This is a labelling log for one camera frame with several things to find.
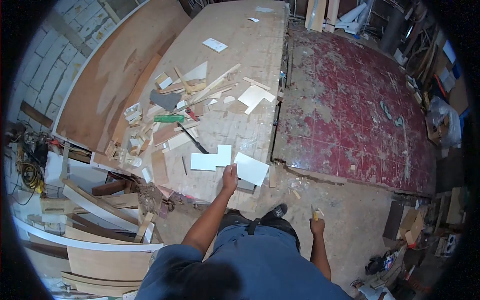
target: gray cloth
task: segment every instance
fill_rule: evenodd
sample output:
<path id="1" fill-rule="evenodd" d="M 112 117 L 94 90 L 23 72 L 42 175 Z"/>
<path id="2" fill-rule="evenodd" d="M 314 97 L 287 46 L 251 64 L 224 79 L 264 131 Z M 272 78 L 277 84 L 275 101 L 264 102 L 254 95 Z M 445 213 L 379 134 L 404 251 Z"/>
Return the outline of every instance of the gray cloth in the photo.
<path id="1" fill-rule="evenodd" d="M 176 93 L 159 94 L 156 92 L 156 90 L 152 90 L 150 92 L 150 100 L 153 103 L 165 108 L 169 112 L 173 112 L 180 99 L 181 95 Z"/>

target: green ruler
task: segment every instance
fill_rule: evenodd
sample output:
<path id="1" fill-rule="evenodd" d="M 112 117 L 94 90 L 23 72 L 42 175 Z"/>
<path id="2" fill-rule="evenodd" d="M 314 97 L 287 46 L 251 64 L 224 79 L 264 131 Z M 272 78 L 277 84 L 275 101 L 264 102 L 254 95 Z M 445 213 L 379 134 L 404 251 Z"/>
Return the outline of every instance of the green ruler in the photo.
<path id="1" fill-rule="evenodd" d="M 185 116 L 154 116 L 154 122 L 161 123 L 173 123 L 173 122 L 183 122 Z"/>

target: concrete floor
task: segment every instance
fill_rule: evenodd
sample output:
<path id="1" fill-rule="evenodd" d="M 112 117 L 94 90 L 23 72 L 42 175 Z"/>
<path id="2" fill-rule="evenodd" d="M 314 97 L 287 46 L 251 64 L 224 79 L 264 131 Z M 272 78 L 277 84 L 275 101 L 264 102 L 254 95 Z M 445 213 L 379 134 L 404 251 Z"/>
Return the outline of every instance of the concrete floor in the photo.
<path id="1" fill-rule="evenodd" d="M 383 255 L 387 248 L 382 234 L 390 209 L 391 193 L 382 188 L 355 183 L 335 185 L 302 180 L 281 166 L 277 166 L 277 187 L 262 187 L 255 213 L 244 213 L 249 219 L 262 217 L 280 203 L 286 203 L 288 220 L 297 232 L 301 255 L 310 259 L 310 205 L 325 214 L 325 246 L 332 269 L 332 281 L 351 296 L 357 294 L 349 284 L 357 277 L 365 277 L 364 266 L 374 255 Z M 295 189 L 301 199 L 294 193 Z M 166 220 L 157 219 L 156 226 L 165 244 L 178 244 L 188 229 L 204 211 L 192 205 L 177 205 Z"/>

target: lumber pile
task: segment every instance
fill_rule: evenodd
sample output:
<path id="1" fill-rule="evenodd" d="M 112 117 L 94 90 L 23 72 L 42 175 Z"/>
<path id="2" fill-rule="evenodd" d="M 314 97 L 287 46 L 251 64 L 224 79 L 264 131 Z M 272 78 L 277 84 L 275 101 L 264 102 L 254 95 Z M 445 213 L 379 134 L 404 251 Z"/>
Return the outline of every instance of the lumber pile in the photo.
<path id="1" fill-rule="evenodd" d="M 61 182 L 65 198 L 40 198 L 43 216 L 33 218 L 33 226 L 14 218 L 17 227 L 30 234 L 24 246 L 37 272 L 61 278 L 75 293 L 122 297 L 135 292 L 152 252 L 163 247 L 150 244 L 156 214 L 141 215 L 131 208 L 138 206 L 137 193 L 104 195 L 119 188 L 130 191 L 125 180 L 92 189 L 102 196 L 93 196 L 71 179 Z M 61 236 L 39 229 L 44 216 L 49 221 L 58 217 Z"/>

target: man's hand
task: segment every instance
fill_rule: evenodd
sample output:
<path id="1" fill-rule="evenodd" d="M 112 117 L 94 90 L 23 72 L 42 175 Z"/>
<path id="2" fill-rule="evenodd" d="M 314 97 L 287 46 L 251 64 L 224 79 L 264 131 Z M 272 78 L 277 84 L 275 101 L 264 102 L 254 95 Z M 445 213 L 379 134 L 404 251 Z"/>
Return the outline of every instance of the man's hand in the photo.
<path id="1" fill-rule="evenodd" d="M 323 235 L 325 229 L 325 220 L 318 219 L 315 221 L 314 219 L 310 219 L 310 231 L 313 235 Z"/>
<path id="2" fill-rule="evenodd" d="M 239 179 L 237 177 L 237 164 L 228 165 L 225 167 L 222 181 L 222 190 L 230 195 L 233 195 L 233 192 L 235 192 L 239 183 Z"/>

